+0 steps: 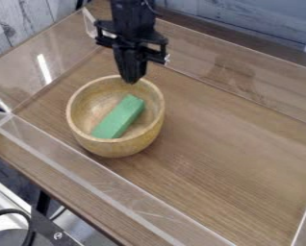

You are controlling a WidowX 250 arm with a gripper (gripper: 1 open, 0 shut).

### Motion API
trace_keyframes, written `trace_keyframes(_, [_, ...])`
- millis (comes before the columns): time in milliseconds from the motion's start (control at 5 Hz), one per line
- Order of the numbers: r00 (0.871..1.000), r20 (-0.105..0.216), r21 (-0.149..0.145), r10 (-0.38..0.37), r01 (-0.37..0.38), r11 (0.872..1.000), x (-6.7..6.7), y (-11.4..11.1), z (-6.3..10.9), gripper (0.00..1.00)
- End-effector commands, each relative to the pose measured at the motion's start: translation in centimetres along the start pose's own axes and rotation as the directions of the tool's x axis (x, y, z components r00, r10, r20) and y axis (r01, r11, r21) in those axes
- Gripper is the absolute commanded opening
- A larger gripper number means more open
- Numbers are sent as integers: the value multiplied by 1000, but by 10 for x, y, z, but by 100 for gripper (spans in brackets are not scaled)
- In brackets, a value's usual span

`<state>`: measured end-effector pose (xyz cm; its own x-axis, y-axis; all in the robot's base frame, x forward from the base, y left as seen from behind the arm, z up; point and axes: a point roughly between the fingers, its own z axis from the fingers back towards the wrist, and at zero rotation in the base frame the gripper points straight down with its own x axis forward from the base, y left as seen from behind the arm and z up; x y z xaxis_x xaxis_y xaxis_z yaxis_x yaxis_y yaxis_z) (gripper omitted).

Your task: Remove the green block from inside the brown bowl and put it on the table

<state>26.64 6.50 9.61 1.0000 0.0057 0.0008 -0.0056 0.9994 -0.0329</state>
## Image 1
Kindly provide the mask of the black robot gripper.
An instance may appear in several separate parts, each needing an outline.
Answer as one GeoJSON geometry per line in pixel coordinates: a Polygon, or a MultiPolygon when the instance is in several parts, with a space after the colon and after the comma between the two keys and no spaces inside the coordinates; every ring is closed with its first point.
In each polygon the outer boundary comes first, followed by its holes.
{"type": "Polygon", "coordinates": [[[134,84],[146,63],[165,64],[168,39],[154,30],[154,0],[110,0],[110,20],[94,20],[96,43],[113,50],[118,74],[134,84]]]}

